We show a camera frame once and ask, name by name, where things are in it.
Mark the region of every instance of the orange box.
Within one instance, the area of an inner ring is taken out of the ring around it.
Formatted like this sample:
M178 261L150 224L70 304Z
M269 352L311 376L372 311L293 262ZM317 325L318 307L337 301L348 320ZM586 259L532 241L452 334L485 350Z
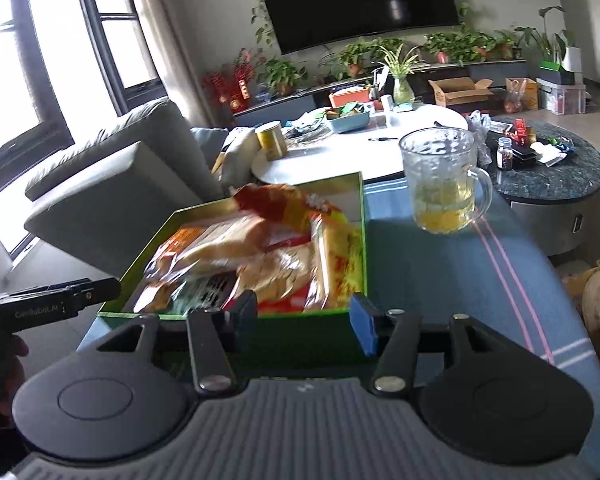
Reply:
M329 94L329 101L331 101L331 106L334 108L340 108L347 103L369 103L371 99L369 99L369 90L365 88L363 90L347 92L346 94Z

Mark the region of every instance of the tv stand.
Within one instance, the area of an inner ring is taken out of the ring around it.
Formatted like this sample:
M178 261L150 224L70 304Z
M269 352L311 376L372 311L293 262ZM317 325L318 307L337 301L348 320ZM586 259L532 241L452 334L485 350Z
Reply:
M345 79L316 88L311 88L295 94L274 99L269 103L259 104L234 114L236 126L257 126L270 121L294 121L305 112L310 112L323 106L331 106L329 94L336 88L364 84L372 80L372 75ZM409 76L409 83L417 96L427 104L435 104L433 91L429 80L438 81L455 77L470 77L474 81L491 79L493 88L504 88L508 77L528 77L528 67L525 60L498 60L479 63L467 63L464 67L455 64L432 64L420 68Z

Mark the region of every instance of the human hand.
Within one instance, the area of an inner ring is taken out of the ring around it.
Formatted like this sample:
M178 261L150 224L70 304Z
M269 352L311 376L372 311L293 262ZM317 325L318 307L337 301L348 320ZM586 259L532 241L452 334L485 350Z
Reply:
M20 363L18 357L24 357L29 354L29 348L26 343L16 335L11 336L13 338L12 344L10 345L13 355L5 356L8 361L11 362L9 367L9 373L7 379L4 382L4 387L0 388L2 395L0 396L0 414L11 418L11 403L15 396L18 388L22 386L25 381L24 368Z

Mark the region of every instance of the gray ribbed panel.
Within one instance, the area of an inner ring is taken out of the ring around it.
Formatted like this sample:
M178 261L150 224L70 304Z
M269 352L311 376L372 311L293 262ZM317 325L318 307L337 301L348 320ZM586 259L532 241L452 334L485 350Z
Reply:
M251 381L204 402L176 439L125 465L77 470L31 458L20 480L585 480L576 458L508 468L460 455L400 400L357 379Z

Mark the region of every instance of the sofa armrest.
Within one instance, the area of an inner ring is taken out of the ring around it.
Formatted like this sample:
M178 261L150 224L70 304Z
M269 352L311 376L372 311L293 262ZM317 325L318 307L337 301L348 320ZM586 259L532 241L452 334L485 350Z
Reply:
M136 142L37 199L25 229L120 277L174 211L200 203L157 155Z

